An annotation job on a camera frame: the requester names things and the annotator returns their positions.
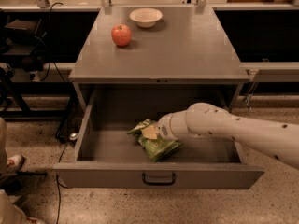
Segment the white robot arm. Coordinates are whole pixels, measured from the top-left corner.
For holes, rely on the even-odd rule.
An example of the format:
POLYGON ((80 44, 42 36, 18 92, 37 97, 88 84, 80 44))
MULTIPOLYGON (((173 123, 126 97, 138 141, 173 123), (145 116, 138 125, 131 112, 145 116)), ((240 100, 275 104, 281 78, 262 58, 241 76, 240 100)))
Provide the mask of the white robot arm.
POLYGON ((208 103, 167 114, 142 129, 151 140, 182 140, 210 136, 230 139, 264 155, 299 168, 299 125, 243 118, 208 103))

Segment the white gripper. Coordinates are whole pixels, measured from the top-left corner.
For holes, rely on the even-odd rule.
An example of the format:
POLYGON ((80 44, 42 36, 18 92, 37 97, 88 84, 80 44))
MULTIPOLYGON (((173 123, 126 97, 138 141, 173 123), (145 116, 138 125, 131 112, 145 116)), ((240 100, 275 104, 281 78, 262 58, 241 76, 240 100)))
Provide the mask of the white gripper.
POLYGON ((158 120, 157 127, 150 125, 141 132, 150 140, 157 139, 158 134, 165 140, 179 140, 189 133, 185 115, 185 111, 167 114, 158 120))

